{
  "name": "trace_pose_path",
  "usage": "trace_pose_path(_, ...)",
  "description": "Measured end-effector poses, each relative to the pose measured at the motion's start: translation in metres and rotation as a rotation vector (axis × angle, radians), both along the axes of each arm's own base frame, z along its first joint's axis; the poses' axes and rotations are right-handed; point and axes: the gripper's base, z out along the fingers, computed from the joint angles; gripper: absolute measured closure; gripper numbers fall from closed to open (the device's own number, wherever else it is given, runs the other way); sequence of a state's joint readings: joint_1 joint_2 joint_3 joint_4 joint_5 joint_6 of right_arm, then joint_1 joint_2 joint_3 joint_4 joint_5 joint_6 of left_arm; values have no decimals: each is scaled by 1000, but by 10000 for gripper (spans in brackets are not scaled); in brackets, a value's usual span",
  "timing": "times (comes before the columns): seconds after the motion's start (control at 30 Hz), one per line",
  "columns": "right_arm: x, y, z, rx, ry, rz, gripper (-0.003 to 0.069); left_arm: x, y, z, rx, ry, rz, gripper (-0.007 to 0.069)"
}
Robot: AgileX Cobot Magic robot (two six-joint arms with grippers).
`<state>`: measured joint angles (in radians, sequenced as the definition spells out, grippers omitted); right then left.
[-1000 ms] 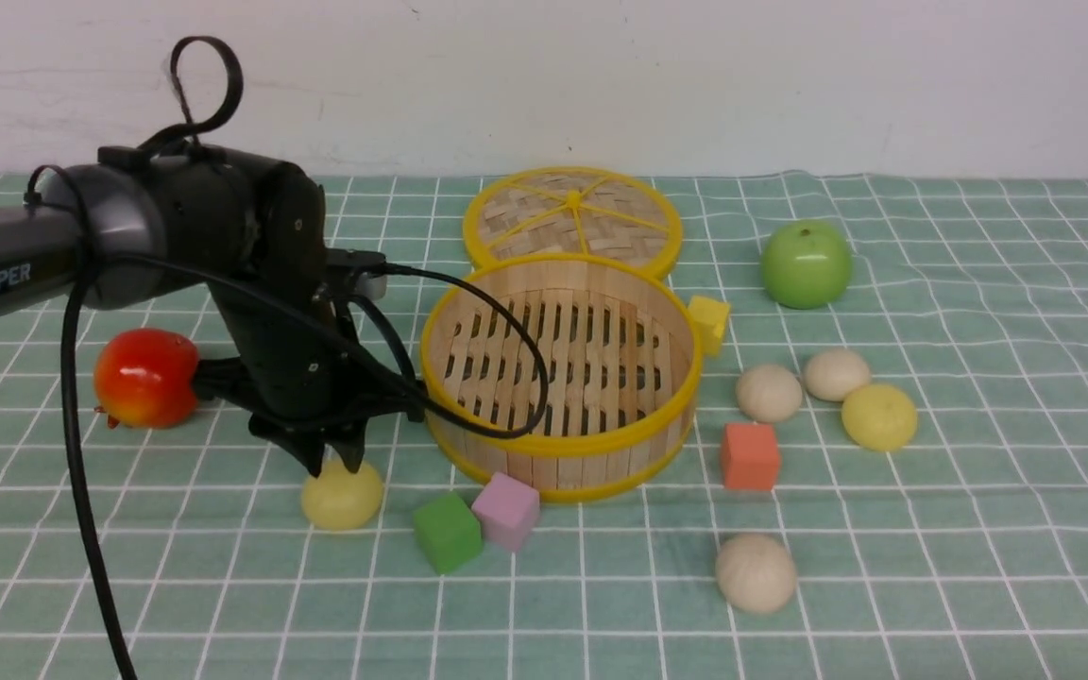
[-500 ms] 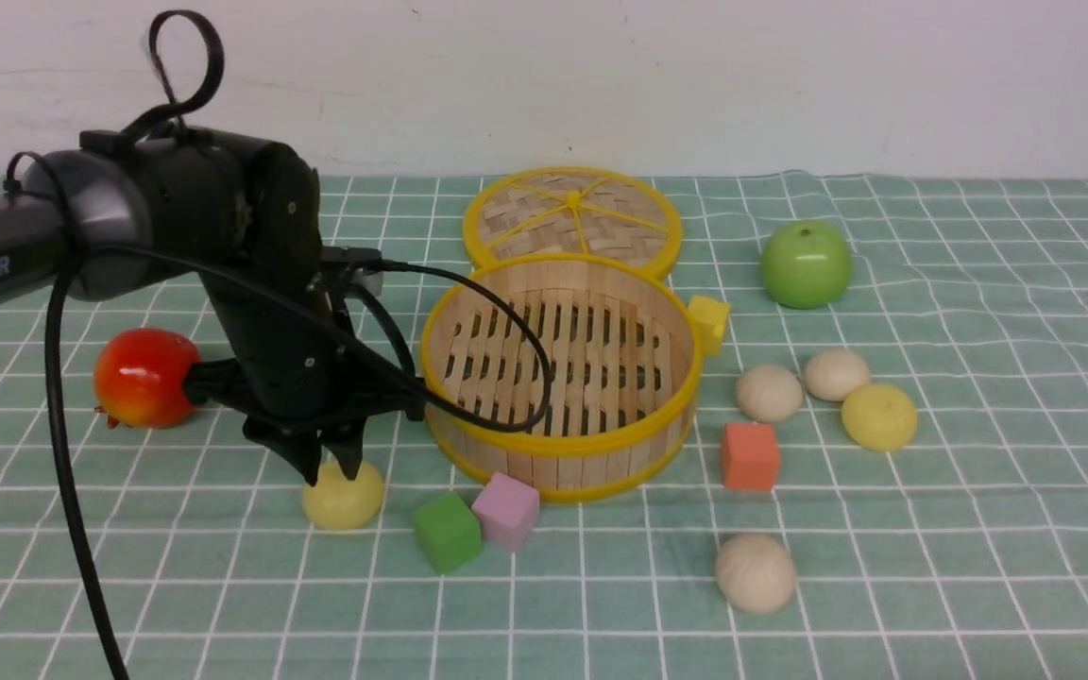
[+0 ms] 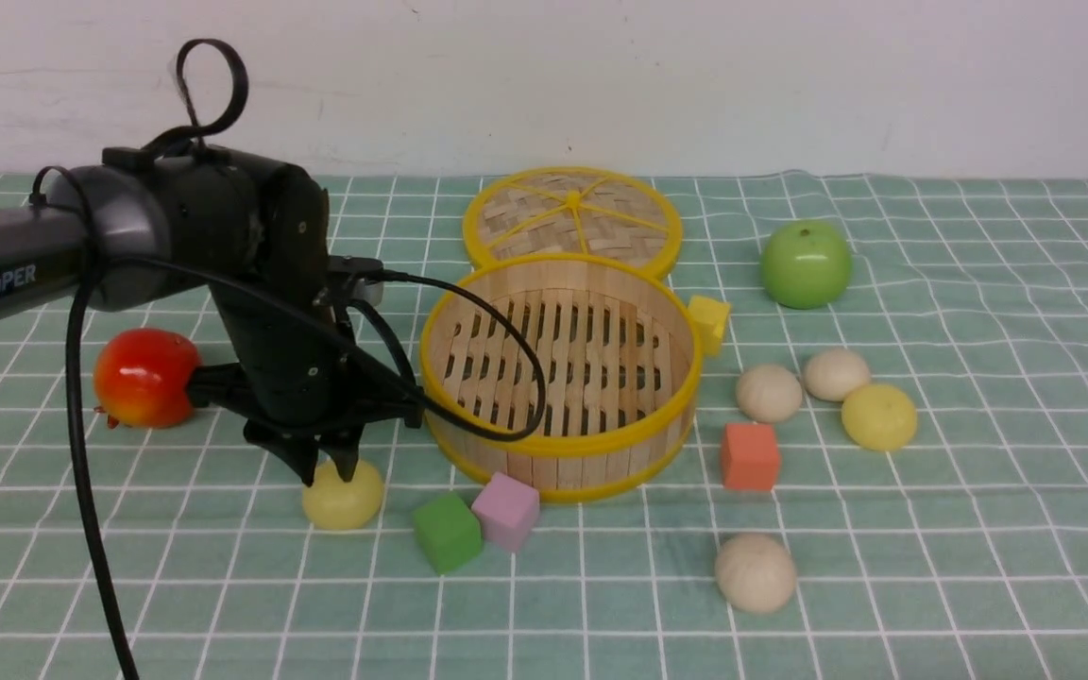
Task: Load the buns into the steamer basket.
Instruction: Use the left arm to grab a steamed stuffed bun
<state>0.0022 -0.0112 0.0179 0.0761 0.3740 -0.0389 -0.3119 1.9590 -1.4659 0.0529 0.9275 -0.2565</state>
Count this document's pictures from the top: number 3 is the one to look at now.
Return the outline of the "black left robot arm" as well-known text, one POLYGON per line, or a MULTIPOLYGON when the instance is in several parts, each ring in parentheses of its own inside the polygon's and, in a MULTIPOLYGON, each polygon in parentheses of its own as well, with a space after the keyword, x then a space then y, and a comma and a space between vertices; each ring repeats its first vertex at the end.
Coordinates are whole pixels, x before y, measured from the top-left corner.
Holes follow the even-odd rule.
POLYGON ((423 393, 399 346, 358 349, 349 310, 388 332, 366 298, 378 260, 327 250, 327 190, 302 171, 212 147, 58 174, 0 210, 0 321, 74 296, 118 313, 209 288, 236 362, 193 371, 177 395, 246 419, 245 438, 314 481, 325 452, 349 474, 370 423, 420 425, 423 393))

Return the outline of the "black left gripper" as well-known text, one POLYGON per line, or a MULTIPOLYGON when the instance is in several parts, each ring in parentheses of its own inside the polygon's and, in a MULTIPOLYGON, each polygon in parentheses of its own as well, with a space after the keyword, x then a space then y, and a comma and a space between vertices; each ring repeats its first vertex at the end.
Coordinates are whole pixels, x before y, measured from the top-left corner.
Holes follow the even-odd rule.
POLYGON ((372 327, 382 288, 383 263, 367 257, 330 257, 324 276, 308 296, 283 305, 260 301, 242 285, 273 297, 275 284, 251 276, 209 284, 236 362, 206 364, 187 383, 194 406, 217 405, 246 418, 245 440, 271 453, 302 486, 316 481, 318 438, 342 482, 349 484, 360 461, 367 423, 401 420, 419 429, 422 405, 381 376, 383 364, 366 367, 355 344, 349 309, 362 309, 372 327))

